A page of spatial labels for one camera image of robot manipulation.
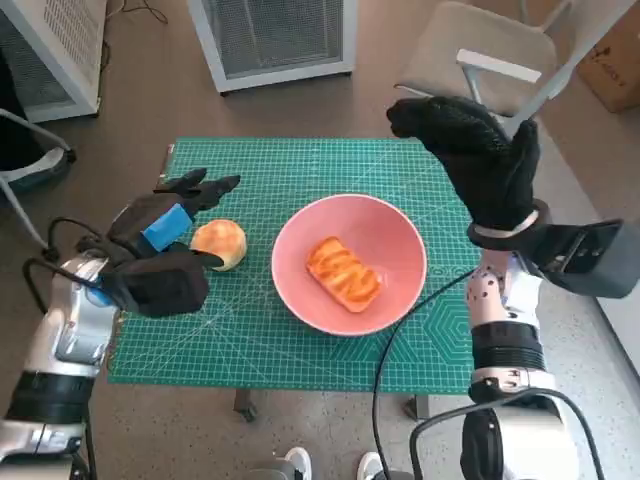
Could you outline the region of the black gloved right hand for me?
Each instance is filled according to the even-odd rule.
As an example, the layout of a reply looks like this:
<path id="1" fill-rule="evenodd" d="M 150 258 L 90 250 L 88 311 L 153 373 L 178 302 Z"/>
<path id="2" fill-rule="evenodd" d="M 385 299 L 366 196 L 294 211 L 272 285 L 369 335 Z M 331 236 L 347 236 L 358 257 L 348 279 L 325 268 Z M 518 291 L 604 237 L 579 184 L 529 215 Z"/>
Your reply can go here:
<path id="1" fill-rule="evenodd" d="M 444 96 L 400 99 L 386 116 L 396 137 L 415 138 L 435 155 L 474 224 L 513 231 L 534 211 L 535 121 L 510 137 L 484 106 Z"/>

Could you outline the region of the black left hand blue tape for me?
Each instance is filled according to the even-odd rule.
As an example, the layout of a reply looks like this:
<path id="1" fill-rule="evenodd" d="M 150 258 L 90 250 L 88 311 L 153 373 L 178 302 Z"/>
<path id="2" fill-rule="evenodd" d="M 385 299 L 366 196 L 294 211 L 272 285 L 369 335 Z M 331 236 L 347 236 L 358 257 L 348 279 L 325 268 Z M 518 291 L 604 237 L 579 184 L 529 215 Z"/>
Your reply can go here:
<path id="1" fill-rule="evenodd" d="M 206 174 L 205 168 L 191 170 L 135 199 L 113 221 L 106 238 L 137 259 L 182 247 L 179 239 L 192 228 L 196 215 L 216 207 L 241 180 L 239 175 L 207 180 Z"/>

